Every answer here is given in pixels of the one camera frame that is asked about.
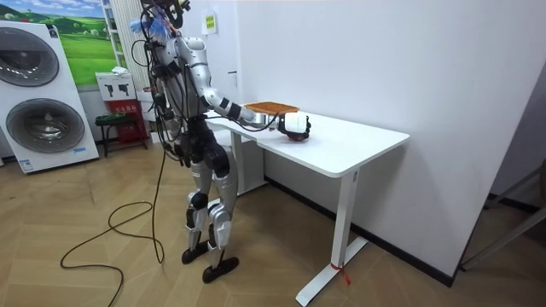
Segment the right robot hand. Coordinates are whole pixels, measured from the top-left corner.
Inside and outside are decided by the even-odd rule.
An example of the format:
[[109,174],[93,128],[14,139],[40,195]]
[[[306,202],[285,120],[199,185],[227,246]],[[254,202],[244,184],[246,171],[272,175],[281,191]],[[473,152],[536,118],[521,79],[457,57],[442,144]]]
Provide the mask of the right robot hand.
[[301,142],[310,136],[311,123],[302,113],[284,113],[279,117],[276,129],[289,139]]

